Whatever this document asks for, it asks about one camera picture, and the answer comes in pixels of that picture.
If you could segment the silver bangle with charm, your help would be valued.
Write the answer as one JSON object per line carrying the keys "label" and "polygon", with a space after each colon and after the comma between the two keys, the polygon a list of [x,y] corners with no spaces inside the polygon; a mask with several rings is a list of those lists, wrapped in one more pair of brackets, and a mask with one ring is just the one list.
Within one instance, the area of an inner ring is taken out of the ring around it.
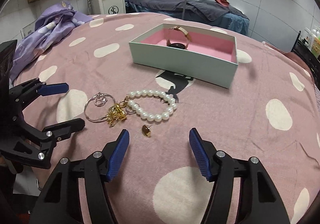
{"label": "silver bangle with charm", "polygon": [[84,115],[85,115],[85,118],[87,120],[89,120],[90,122],[92,123],[102,123],[104,121],[107,121],[107,115],[104,115],[100,118],[97,118],[97,119],[92,119],[90,118],[87,113],[86,113],[86,110],[88,108],[88,105],[92,102],[94,102],[94,105],[98,108],[101,108],[103,107],[104,105],[106,105],[108,103],[108,100],[112,100],[113,104],[116,104],[116,100],[115,98],[110,95],[110,94],[106,94],[106,93],[101,93],[101,92],[98,92],[97,94],[95,94],[94,96],[92,96],[85,104],[84,106]]}

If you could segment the gold charm cluster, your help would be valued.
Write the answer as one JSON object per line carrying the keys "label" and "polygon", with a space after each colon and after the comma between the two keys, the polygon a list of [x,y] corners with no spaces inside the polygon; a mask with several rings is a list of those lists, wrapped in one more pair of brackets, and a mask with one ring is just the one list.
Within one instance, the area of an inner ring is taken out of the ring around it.
{"label": "gold charm cluster", "polygon": [[123,107],[121,107],[118,103],[115,103],[108,109],[106,119],[110,126],[115,126],[119,121],[124,121],[127,119],[127,113]]}

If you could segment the gold heart earring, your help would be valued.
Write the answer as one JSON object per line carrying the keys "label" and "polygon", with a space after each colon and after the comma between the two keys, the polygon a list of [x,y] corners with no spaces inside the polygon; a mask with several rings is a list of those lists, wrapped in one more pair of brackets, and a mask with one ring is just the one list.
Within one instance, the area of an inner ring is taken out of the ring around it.
{"label": "gold heart earring", "polygon": [[143,125],[142,126],[142,133],[145,137],[151,137],[151,127],[152,125]]}

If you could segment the purple floral cloth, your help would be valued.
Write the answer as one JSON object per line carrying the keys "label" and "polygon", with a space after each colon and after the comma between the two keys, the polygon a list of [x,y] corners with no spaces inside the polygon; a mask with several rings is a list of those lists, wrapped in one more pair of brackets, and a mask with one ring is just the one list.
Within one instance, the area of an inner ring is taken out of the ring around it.
{"label": "purple floral cloth", "polygon": [[22,39],[14,54],[9,78],[13,82],[33,60],[68,36],[73,29],[93,18],[76,11],[71,3],[62,0],[49,8],[36,20],[34,32]]}

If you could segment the pink polka dot bedsheet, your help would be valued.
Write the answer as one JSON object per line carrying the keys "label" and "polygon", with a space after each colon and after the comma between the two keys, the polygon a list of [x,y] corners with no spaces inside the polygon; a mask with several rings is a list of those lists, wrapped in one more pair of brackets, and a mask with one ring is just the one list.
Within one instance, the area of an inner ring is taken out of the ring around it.
{"label": "pink polka dot bedsheet", "polygon": [[[81,117],[85,128],[53,151],[81,159],[113,141],[121,130],[130,144],[108,190],[120,223],[199,223],[212,184],[201,176],[188,134],[200,136],[230,156],[259,158],[289,215],[298,220],[319,192],[319,112],[306,66],[254,39],[236,38],[238,67],[229,89],[181,74],[134,64],[129,42],[163,24],[207,25],[157,13],[94,16],[49,48],[16,78],[66,82],[68,93],[36,100],[26,121],[42,128]],[[112,95],[127,119],[110,126],[85,118],[86,102]],[[152,125],[151,137],[142,133]]]}

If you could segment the mint box pink lining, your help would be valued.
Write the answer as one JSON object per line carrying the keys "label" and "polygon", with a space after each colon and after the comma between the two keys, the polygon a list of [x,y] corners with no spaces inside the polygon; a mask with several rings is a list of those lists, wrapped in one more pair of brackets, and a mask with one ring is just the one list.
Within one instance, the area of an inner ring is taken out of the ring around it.
{"label": "mint box pink lining", "polygon": [[210,29],[182,25],[191,35],[187,50],[166,46],[166,32],[174,24],[160,24],[129,42],[133,62],[230,88],[238,67],[236,38]]}

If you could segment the blue massage bed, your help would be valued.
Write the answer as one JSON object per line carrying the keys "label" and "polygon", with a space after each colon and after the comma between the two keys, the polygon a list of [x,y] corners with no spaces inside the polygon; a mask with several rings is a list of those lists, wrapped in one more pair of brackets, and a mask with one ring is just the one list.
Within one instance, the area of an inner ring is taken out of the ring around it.
{"label": "blue massage bed", "polygon": [[125,0],[127,12],[153,12],[246,35],[249,18],[227,0]]}

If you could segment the black trolley rack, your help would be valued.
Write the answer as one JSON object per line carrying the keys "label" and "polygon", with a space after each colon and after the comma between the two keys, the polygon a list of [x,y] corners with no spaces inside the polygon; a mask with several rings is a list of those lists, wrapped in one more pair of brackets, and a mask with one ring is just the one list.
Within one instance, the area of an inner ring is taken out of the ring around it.
{"label": "black trolley rack", "polygon": [[296,41],[291,51],[301,58],[310,69],[315,84],[319,88],[319,60],[312,54],[308,47],[300,40],[301,31],[299,31]]}

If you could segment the dark grey blanket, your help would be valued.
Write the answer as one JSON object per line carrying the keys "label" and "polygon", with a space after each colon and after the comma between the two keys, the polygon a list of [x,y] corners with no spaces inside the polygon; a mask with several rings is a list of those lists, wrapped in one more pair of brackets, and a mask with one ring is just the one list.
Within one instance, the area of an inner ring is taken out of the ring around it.
{"label": "dark grey blanket", "polygon": [[248,19],[233,6],[230,5],[226,8],[211,0],[187,0],[186,2],[185,0],[129,0],[127,3],[153,11],[182,12],[185,9],[209,21],[214,21],[227,13]]}

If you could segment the red cloth on bed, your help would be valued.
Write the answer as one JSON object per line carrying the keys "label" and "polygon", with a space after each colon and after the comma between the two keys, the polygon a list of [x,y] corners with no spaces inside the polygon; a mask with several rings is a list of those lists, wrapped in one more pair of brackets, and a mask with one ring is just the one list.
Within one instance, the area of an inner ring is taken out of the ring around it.
{"label": "red cloth on bed", "polygon": [[228,2],[228,0],[215,0],[217,3],[219,3],[220,5],[224,6],[224,7],[229,7],[230,3]]}

